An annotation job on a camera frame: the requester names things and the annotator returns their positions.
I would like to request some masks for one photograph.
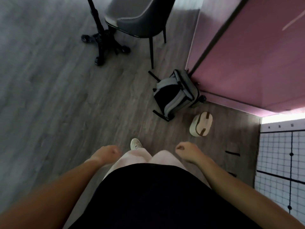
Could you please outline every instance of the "black metal stand base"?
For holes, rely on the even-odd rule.
[[[95,64],[98,66],[101,66],[104,64],[105,58],[104,58],[104,52],[105,50],[114,49],[114,52],[118,54],[117,50],[120,50],[123,53],[129,53],[130,48],[128,46],[121,46],[115,39],[114,39],[114,33],[116,32],[115,28],[108,27],[108,30],[104,30],[104,27],[101,24],[101,21],[98,17],[98,12],[94,7],[94,4],[92,0],[88,0],[91,14],[94,18],[94,21],[97,26],[97,34],[94,34],[92,36],[83,34],[81,36],[81,40],[85,43],[97,43],[98,45],[98,57],[95,59]]]

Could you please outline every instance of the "forearm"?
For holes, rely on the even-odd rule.
[[[0,228],[61,228],[100,167],[95,160],[88,161],[42,186],[2,214]]]
[[[276,203],[229,175],[208,156],[202,154],[196,165],[219,196],[262,228],[304,228]]]

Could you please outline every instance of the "black skirt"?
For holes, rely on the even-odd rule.
[[[259,228],[191,173],[128,165],[98,186],[74,228]]]

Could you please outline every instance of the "pink wall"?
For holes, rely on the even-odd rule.
[[[186,68],[191,70],[241,0],[203,0]]]
[[[249,0],[193,80],[271,112],[305,107],[304,10],[305,0]]]

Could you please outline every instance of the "shoe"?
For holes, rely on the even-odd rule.
[[[130,148],[131,148],[131,150],[135,150],[135,149],[143,148],[143,146],[142,146],[141,142],[138,139],[134,138],[130,142]]]
[[[190,133],[193,136],[206,136],[212,126],[213,117],[209,112],[203,112],[193,119],[190,126]]]

